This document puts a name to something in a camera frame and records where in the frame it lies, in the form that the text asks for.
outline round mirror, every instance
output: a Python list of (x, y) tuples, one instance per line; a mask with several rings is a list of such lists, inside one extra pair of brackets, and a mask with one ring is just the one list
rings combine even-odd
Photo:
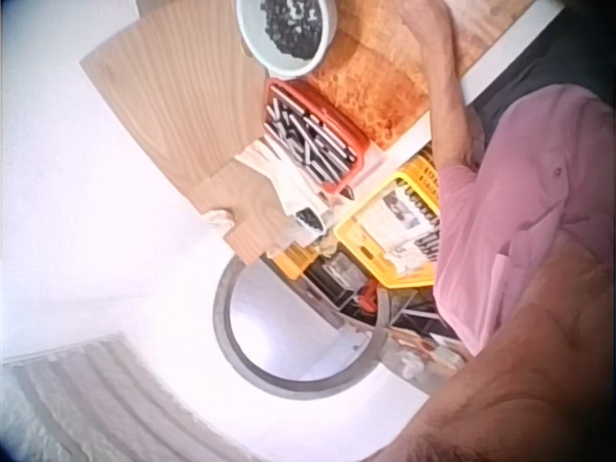
[(323, 398), (357, 383), (378, 363), (387, 336), (383, 310), (375, 330), (360, 328), (263, 261), (229, 263), (214, 311), (218, 343), (236, 371), (284, 398)]

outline pink shirt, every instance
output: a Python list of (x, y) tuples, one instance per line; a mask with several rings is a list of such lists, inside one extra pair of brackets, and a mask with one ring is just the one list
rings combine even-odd
[(614, 113), (554, 85), (503, 115), (478, 173), (439, 171), (439, 313), (472, 354), (513, 314), (557, 230), (598, 259), (614, 252)]

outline white bowl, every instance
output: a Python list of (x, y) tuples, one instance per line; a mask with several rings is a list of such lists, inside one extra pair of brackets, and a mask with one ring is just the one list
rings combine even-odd
[(336, 34), (338, 11), (336, 0), (319, 0), (322, 17), (321, 43), (311, 60), (294, 58), (278, 51), (266, 34), (266, 12), (261, 0), (237, 0), (236, 12), (240, 31), (252, 55), (276, 77), (293, 78), (312, 71), (323, 59), (325, 50)]

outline cloth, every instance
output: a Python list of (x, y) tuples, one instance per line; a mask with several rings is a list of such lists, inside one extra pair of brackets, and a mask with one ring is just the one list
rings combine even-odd
[(614, 251), (614, 113), (554, 85), (502, 116), (478, 173), (439, 173), (439, 313), (472, 354), (513, 314), (556, 232), (600, 261)]
[[(564, 9), (532, 44), (473, 102), (492, 139), (502, 115), (520, 98), (554, 84), (571, 84), (614, 106), (616, 48), (601, 24)], [(480, 164), (483, 156), (474, 156)]]

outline hand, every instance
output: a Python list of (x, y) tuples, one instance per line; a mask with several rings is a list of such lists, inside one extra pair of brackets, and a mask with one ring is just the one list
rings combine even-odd
[(442, 44), (451, 43), (451, 18), (444, 0), (398, 1), (400, 16), (422, 52), (437, 52)]

